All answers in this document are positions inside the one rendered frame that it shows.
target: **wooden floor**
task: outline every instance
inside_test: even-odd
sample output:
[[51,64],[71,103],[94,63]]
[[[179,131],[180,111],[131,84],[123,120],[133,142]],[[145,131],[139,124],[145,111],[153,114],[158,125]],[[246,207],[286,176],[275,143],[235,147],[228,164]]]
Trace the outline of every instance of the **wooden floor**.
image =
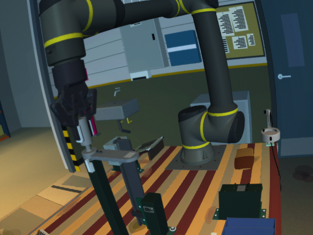
[[[247,147],[254,149],[253,168],[235,170],[237,149]],[[279,177],[266,143],[227,145],[216,171],[165,170],[180,150],[181,147],[165,147],[152,161],[147,154],[138,160],[145,169],[140,175],[143,189],[145,193],[162,195],[168,226],[177,227],[175,235],[221,235],[225,220],[212,220],[219,207],[218,192],[222,184],[234,183],[263,185],[262,208],[267,209],[267,218],[276,218],[276,235],[281,235]],[[131,215],[132,205],[121,173],[111,171],[107,176],[129,234],[149,234],[147,227],[139,227]],[[29,235],[38,229],[50,235],[113,235],[92,186]]]

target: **black cable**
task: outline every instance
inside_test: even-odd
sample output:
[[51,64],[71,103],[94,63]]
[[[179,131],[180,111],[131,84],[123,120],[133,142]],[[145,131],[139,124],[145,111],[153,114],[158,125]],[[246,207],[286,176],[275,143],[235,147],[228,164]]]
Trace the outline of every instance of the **black cable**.
[[[270,126],[273,126],[272,113],[269,114],[269,118],[270,118]],[[272,146],[273,156],[274,156],[274,160],[275,160],[276,167],[277,167],[277,170],[278,170],[280,191],[282,191],[282,184],[281,184],[281,182],[280,182],[280,173],[279,173],[278,165],[277,165],[277,162],[276,162],[276,158],[275,158],[274,148],[273,148],[272,142],[270,143],[270,145]]]

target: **robotic arm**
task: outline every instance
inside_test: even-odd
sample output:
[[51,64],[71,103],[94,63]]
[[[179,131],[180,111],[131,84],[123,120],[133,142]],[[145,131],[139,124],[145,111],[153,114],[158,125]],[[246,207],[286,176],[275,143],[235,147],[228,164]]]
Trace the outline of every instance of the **robotic arm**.
[[218,0],[149,0],[123,4],[120,0],[41,0],[41,26],[47,63],[52,69],[58,100],[51,109],[63,126],[70,126],[75,140],[78,114],[88,120],[96,112],[95,89],[85,80],[84,38],[113,28],[157,17],[191,14],[195,23],[211,105],[187,108],[179,113],[183,144],[182,160],[191,163],[195,153],[208,161],[212,144],[238,142],[245,118],[233,102],[222,36],[216,16]]

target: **door handle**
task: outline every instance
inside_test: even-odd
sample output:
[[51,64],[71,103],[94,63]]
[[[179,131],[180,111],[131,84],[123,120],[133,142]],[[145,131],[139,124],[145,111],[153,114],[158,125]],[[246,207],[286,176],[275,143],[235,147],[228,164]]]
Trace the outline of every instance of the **door handle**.
[[283,79],[284,77],[291,77],[290,75],[289,76],[283,76],[281,74],[278,75],[278,79]]

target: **green wall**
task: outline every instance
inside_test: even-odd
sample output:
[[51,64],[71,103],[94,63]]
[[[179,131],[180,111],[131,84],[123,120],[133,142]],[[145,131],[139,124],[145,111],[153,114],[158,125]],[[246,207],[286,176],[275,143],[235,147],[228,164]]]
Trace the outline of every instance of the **green wall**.
[[[267,66],[229,69],[232,90],[250,92],[252,141],[262,142],[260,132],[267,127],[265,109],[271,109],[270,88]],[[100,136],[93,138],[93,147],[103,145],[116,136],[127,136],[133,149],[139,145],[164,137],[165,146],[180,146],[178,113],[190,107],[199,95],[208,93],[204,72],[192,72],[170,76],[153,77],[146,80],[124,82],[98,87],[97,106],[108,101],[137,98],[140,111],[122,122],[123,129],[118,130],[117,121],[96,121]],[[84,149],[74,141],[68,128],[76,156],[81,157]]]

